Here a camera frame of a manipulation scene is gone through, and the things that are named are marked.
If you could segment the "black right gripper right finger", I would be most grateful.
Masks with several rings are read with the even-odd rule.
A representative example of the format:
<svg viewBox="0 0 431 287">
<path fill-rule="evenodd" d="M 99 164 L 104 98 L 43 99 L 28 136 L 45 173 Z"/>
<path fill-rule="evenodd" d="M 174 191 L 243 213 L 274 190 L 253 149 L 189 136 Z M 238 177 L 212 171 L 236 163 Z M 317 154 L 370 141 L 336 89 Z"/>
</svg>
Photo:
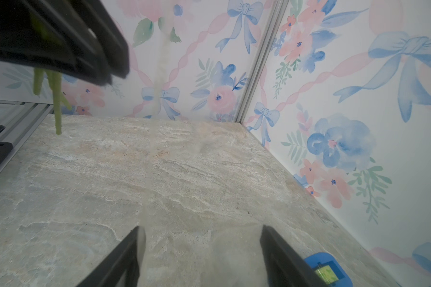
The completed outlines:
<svg viewBox="0 0 431 287">
<path fill-rule="evenodd" d="M 273 227 L 262 227 L 260 244 L 270 287 L 327 286 Z"/>
</svg>

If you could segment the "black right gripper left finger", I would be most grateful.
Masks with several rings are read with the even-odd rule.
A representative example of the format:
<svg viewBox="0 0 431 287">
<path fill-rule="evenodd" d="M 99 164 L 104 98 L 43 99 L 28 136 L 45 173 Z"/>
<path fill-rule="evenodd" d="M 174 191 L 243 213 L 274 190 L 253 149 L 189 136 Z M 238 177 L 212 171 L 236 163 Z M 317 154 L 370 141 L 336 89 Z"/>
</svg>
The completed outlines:
<svg viewBox="0 0 431 287">
<path fill-rule="evenodd" d="M 136 287 L 145 251 L 145 230 L 136 226 L 77 286 Z"/>
</svg>

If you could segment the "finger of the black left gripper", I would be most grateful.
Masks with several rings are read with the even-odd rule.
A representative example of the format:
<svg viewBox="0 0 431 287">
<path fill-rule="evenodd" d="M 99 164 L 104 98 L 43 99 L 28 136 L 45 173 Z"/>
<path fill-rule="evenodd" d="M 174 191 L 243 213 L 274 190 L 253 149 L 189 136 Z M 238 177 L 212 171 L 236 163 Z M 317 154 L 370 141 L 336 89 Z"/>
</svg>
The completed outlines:
<svg viewBox="0 0 431 287">
<path fill-rule="evenodd" d="M 0 62 L 111 83 L 100 42 L 69 1 L 0 1 Z"/>
<path fill-rule="evenodd" d="M 129 48 L 123 34 L 101 1 L 71 1 L 86 26 L 100 43 L 114 76 L 126 78 L 130 71 Z"/>
</svg>

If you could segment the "blue tape dispenser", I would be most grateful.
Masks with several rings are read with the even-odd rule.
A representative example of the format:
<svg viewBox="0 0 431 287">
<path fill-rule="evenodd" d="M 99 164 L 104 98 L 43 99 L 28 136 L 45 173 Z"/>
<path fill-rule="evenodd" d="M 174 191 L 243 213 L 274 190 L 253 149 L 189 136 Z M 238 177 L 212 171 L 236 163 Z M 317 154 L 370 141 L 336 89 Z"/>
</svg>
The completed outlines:
<svg viewBox="0 0 431 287">
<path fill-rule="evenodd" d="M 353 287 L 352 280 L 331 254 L 319 252 L 306 257 L 304 261 L 328 287 Z"/>
</svg>

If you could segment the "artificial pink cream flower bouquet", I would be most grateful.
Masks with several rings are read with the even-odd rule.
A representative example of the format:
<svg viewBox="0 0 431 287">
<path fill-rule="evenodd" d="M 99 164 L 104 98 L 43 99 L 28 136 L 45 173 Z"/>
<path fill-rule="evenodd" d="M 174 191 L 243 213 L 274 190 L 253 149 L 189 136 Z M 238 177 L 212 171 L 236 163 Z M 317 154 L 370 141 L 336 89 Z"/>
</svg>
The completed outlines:
<svg viewBox="0 0 431 287">
<path fill-rule="evenodd" d="M 30 14 L 31 26 L 37 35 L 46 42 L 61 46 L 61 41 L 57 36 L 49 30 L 46 25 L 38 19 L 37 16 Z M 51 69 L 34 68 L 34 85 L 33 93 L 39 96 L 43 85 L 44 76 L 47 76 L 49 87 L 52 91 L 53 96 L 53 110 L 55 115 L 55 128 L 56 134 L 62 134 L 62 111 L 61 105 L 64 104 L 68 109 L 71 109 L 71 105 L 65 98 L 61 86 L 62 86 L 62 74 L 60 72 L 53 71 Z"/>
</svg>

